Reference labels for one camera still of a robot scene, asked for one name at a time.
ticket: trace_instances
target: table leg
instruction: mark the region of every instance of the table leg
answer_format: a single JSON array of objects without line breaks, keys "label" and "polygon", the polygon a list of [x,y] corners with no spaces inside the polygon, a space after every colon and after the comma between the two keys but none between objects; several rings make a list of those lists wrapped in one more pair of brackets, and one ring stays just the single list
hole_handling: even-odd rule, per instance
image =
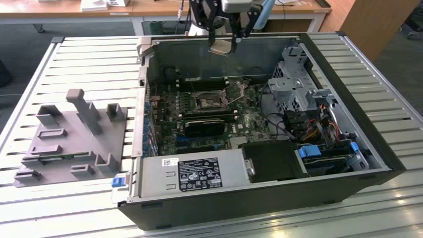
[{"label": "table leg", "polygon": [[322,24],[325,13],[314,14],[314,17],[310,20],[306,32],[317,32]]},{"label": "table leg", "polygon": [[43,32],[42,24],[31,24],[38,33]]},{"label": "table leg", "polygon": [[143,35],[143,28],[142,28],[142,17],[130,17],[130,22],[133,26],[133,32],[135,36]]}]

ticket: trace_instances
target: wooden desk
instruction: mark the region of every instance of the wooden desk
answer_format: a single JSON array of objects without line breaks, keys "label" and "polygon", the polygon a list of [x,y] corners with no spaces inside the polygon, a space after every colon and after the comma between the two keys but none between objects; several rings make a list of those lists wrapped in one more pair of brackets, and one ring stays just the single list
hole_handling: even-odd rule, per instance
[{"label": "wooden desk", "polygon": [[[180,7],[180,0],[133,0],[131,9],[131,24],[138,25],[135,34],[141,35],[141,23],[145,21],[174,21],[177,20],[177,10]],[[290,3],[294,6],[273,6],[269,20],[292,20],[309,19],[308,32],[317,32],[325,17],[330,12],[329,7],[321,7],[314,0],[301,0],[301,5]],[[188,13],[188,2],[184,4],[182,15]]]},{"label": "wooden desk", "polygon": [[[273,7],[269,20],[309,19],[306,31],[318,31],[329,8],[322,8],[314,0],[301,0],[305,4]],[[0,24],[42,24],[77,22],[131,22],[134,34],[143,35],[141,23],[145,21],[174,21],[180,0],[130,0],[126,7],[109,7],[105,11],[79,12],[79,0],[57,0],[37,2],[37,0],[1,0]]]},{"label": "wooden desk", "polygon": [[129,16],[134,1],[127,6],[109,6],[103,11],[79,11],[79,0],[1,0],[0,17],[109,17]]}]

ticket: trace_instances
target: blue latch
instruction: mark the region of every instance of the blue latch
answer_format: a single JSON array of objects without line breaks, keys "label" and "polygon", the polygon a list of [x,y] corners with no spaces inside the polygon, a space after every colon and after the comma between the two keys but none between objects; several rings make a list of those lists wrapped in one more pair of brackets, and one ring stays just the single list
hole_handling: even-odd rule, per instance
[{"label": "blue latch", "polygon": [[321,155],[318,146],[316,145],[304,145],[298,148],[297,152],[301,158]]},{"label": "blue latch", "polygon": [[111,180],[111,187],[125,186],[125,177],[114,177]]},{"label": "blue latch", "polygon": [[354,142],[350,142],[350,148],[353,149],[353,151],[358,150],[357,144]]}]

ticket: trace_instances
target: desk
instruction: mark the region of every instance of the desk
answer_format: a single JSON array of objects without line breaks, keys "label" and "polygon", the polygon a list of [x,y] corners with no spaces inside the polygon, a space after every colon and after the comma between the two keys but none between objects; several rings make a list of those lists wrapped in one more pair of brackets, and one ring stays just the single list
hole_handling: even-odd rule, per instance
[{"label": "desk", "polygon": [[103,11],[79,12],[78,6],[79,0],[1,0],[0,24],[130,22],[133,1],[126,7],[109,6]]},{"label": "desk", "polygon": [[[308,32],[317,32],[324,20],[325,14],[330,12],[330,8],[320,7],[314,0],[301,0],[302,5],[285,6],[274,5],[269,20],[282,19],[310,19]],[[131,24],[134,26],[135,35],[143,35],[141,23],[143,21],[176,21],[180,0],[135,0],[131,9]],[[184,4],[184,12],[188,12],[188,4]]]},{"label": "desk", "polygon": [[[322,8],[313,0],[301,0],[306,4],[274,6],[269,19],[310,19],[309,32],[318,31],[329,8]],[[79,0],[1,0],[0,24],[42,24],[81,22],[131,22],[135,35],[143,35],[141,23],[145,21],[177,20],[178,0],[130,0],[126,7],[109,6],[105,11],[79,12]]]},{"label": "desk", "polygon": [[27,138],[39,123],[34,117],[39,104],[53,103],[61,111],[74,110],[63,100],[66,90],[74,87],[85,91],[85,99],[97,109],[109,102],[129,107],[121,172],[130,169],[139,68],[137,38],[65,38],[62,43],[49,45],[0,134],[0,234],[6,234],[2,237],[421,237],[423,132],[409,129],[420,127],[423,119],[346,38],[321,33],[309,37],[337,68],[349,92],[364,95],[358,104],[389,140],[406,172],[340,203],[150,232],[141,231],[111,204],[110,179],[13,187],[21,156],[30,144]]}]

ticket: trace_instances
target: motherboard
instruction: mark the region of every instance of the motherboard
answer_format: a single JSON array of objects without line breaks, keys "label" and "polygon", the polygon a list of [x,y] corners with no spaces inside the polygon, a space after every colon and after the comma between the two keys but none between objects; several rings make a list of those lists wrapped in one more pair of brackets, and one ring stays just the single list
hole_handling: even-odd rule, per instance
[{"label": "motherboard", "polygon": [[149,88],[158,155],[236,149],[272,139],[246,78],[181,79]]}]

